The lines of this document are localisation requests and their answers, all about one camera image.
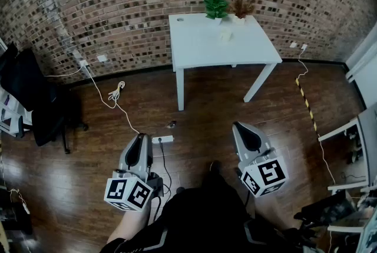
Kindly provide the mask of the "white table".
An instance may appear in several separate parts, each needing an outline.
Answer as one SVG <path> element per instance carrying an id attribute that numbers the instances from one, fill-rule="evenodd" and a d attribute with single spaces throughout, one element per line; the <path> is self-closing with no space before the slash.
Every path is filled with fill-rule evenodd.
<path id="1" fill-rule="evenodd" d="M 169 15 L 173 71 L 176 74 L 178 110 L 184 109 L 184 71 L 190 68 L 230 65 L 263 65 L 244 102 L 249 102 L 282 59 L 252 15 L 244 25 L 234 24 L 230 16 L 215 26 L 206 14 Z M 221 30 L 232 30 L 229 42 L 220 39 Z"/>

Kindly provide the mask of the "yellow black striped floor tape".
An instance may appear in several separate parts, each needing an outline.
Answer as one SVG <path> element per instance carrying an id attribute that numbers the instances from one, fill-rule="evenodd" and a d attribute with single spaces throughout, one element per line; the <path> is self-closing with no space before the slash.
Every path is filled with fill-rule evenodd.
<path id="1" fill-rule="evenodd" d="M 314 130 L 315 130 L 316 136 L 319 138 L 320 135 L 318 134 L 318 128 L 317 128 L 317 125 L 316 125 L 316 121 L 315 121 L 315 119 L 314 119 L 313 112 L 312 112 L 312 110 L 311 110 L 311 108 L 310 108 L 310 106 L 309 106 L 309 101 L 307 100 L 307 98 L 306 98 L 306 96 L 305 96 L 305 93 L 304 93 L 304 91 L 303 91 L 303 89 L 302 89 L 302 87 L 301 87 L 301 85 L 300 85 L 299 78 L 296 78 L 296 79 L 295 79 L 295 83 L 296 83 L 297 87 L 299 88 L 300 94 L 301 94 L 301 96 L 302 96 L 302 98 L 303 98 L 303 100 L 304 100 L 304 102 L 305 102 L 305 105 L 306 105 L 306 107 L 307 107 L 307 110 L 309 111 L 309 116 L 310 116 L 311 121 L 312 121 L 312 123 L 313 123 L 313 128 L 314 128 Z"/>

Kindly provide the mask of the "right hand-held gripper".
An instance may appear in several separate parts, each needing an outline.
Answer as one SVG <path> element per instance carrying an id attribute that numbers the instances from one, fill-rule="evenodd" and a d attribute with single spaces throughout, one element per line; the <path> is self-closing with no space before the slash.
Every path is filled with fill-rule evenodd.
<path id="1" fill-rule="evenodd" d="M 232 133 L 239 158 L 237 174 L 250 193 L 258 198 L 279 190 L 288 181 L 288 171 L 267 135 L 239 121 L 233 123 Z"/>

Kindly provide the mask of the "person's left forearm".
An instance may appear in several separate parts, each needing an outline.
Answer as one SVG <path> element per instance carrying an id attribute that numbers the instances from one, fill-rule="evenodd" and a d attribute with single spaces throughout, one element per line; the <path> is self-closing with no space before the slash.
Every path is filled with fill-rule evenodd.
<path id="1" fill-rule="evenodd" d="M 118 238 L 129 240 L 145 228 L 150 218 L 150 208 L 141 212 L 126 211 L 113 233 L 109 236 L 107 243 Z"/>

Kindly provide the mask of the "person's black clothing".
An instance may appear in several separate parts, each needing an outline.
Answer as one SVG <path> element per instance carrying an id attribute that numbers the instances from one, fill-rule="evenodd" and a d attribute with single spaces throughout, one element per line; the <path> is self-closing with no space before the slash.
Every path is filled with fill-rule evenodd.
<path id="1" fill-rule="evenodd" d="M 100 253 L 298 253 L 262 221 L 252 220 L 237 191 L 213 161 L 197 188 L 181 188 L 161 215 L 132 239 Z"/>

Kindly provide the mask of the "white power strip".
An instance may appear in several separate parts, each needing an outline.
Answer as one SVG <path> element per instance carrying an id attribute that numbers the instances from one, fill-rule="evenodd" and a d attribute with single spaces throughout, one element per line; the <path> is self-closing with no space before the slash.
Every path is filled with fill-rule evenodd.
<path id="1" fill-rule="evenodd" d="M 153 144 L 163 144 L 163 143 L 170 143 L 170 142 L 173 142 L 174 141 L 174 138 L 172 135 L 168 135 L 168 136 L 161 136 L 161 137 L 152 137 L 152 143 Z"/>

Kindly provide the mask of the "brown dried potted plant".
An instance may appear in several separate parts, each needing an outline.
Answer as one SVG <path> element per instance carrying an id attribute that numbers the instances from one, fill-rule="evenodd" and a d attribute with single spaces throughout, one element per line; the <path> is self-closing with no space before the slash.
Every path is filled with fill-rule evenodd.
<path id="1" fill-rule="evenodd" d="M 246 17 L 254 11 L 254 3 L 246 0 L 232 0 L 229 6 L 230 19 L 234 24 L 244 25 Z"/>

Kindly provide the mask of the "black office chair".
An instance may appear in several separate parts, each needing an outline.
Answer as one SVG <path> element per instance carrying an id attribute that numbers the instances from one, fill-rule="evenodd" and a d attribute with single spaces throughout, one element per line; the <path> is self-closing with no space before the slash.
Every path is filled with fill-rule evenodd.
<path id="1" fill-rule="evenodd" d="M 66 127 L 88 129 L 82 121 L 81 103 L 68 89 L 51 83 L 43 76 L 31 49 L 9 58 L 0 71 L 0 85 L 31 113 L 31 124 L 24 117 L 17 120 L 16 137 L 22 138 L 26 130 L 34 134 L 41 147 L 62 136 L 64 151 L 70 153 L 65 138 Z"/>

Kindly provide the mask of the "white door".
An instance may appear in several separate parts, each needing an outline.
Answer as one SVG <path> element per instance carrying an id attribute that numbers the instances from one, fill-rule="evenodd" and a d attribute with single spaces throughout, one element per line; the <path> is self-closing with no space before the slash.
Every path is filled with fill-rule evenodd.
<path id="1" fill-rule="evenodd" d="M 365 108 L 377 103 L 377 22 L 346 61 L 346 79 L 355 84 Z"/>

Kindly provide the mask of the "green potted plant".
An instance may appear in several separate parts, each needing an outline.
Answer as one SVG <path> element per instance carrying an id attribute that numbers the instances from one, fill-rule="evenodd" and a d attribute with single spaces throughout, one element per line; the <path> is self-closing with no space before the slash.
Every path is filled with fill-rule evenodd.
<path id="1" fill-rule="evenodd" d="M 229 3 L 226 0 L 203 0 L 206 18 L 213 21 L 215 26 L 221 24 L 223 18 L 225 18 L 228 13 Z"/>

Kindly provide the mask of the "white shelf unit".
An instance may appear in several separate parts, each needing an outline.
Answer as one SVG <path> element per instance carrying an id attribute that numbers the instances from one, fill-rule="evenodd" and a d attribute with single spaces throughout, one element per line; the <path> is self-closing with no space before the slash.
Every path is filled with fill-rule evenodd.
<path id="1" fill-rule="evenodd" d="M 1 85 L 2 77 L 7 72 L 11 61 L 18 53 L 15 45 L 8 46 L 0 38 L 0 130 L 13 137 L 20 137 L 20 122 L 22 119 L 24 130 L 32 125 L 31 112 L 28 112 L 20 102 Z"/>

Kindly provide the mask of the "person's right forearm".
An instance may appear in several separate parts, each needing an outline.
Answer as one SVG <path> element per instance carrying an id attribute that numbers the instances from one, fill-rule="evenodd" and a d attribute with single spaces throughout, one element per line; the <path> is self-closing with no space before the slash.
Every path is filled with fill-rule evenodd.
<path id="1" fill-rule="evenodd" d="M 280 190 L 255 199 L 255 211 L 278 229 L 296 228 L 290 192 Z"/>

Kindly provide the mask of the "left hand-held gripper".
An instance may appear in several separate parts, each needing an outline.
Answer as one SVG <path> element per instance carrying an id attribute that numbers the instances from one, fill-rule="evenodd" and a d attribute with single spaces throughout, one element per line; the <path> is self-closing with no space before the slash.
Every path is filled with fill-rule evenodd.
<path id="1" fill-rule="evenodd" d="M 107 180 L 104 201 L 122 211 L 143 211 L 147 202 L 162 198 L 163 179 L 151 172 L 153 144 L 149 135 L 136 135 L 120 155 Z"/>

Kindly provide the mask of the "white desk frame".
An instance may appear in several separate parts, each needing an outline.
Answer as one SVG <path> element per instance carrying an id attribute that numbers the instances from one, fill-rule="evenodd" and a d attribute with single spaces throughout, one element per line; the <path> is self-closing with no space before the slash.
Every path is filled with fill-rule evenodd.
<path id="1" fill-rule="evenodd" d="M 318 141 L 322 142 L 352 127 L 357 127 L 361 141 L 365 179 L 361 182 L 328 186 L 332 194 L 353 188 L 359 188 L 362 194 L 377 190 L 377 102 L 347 124 L 320 136 Z"/>

